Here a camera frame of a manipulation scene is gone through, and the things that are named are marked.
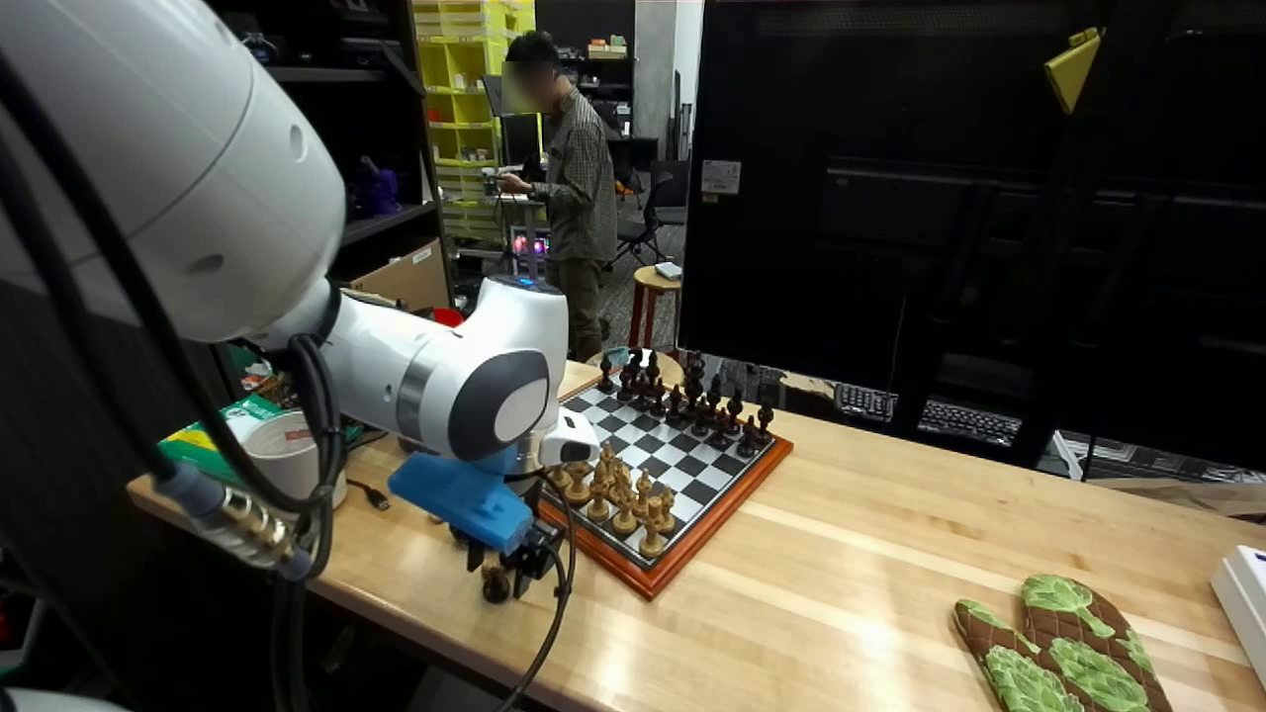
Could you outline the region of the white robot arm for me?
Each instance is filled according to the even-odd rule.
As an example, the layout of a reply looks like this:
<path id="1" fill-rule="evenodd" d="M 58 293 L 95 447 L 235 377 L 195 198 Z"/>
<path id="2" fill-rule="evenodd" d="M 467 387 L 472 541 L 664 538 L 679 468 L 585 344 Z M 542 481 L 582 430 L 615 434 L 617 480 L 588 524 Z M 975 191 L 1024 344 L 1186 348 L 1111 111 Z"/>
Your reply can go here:
<path id="1" fill-rule="evenodd" d="M 137 443 L 153 492 L 203 538 L 288 582 L 334 555 L 347 420 L 439 455 L 408 500 L 513 559 L 537 514 L 488 464 L 596 450 L 557 402 L 565 296 L 492 277 L 465 325 L 334 282 L 345 177 L 286 86 L 205 0 L 0 0 L 6 282 L 50 302 L 77 348 L 99 319 L 152 336 L 227 468 Z M 190 364 L 246 342 L 297 362 L 305 485 L 243 439 Z"/>

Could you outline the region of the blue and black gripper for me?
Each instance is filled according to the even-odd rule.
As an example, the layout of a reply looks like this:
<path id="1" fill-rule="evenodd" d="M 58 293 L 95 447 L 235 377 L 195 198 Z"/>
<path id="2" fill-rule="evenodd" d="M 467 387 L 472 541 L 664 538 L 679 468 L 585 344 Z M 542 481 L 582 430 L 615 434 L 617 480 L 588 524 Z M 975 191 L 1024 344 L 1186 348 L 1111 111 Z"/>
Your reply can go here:
<path id="1" fill-rule="evenodd" d="M 388 492 L 439 518 L 465 547 L 465 570 L 499 562 L 513 578 L 542 578 L 557 559 L 557 538 L 537 518 L 542 476 L 517 450 L 488 458 L 449 458 L 413 450 Z"/>

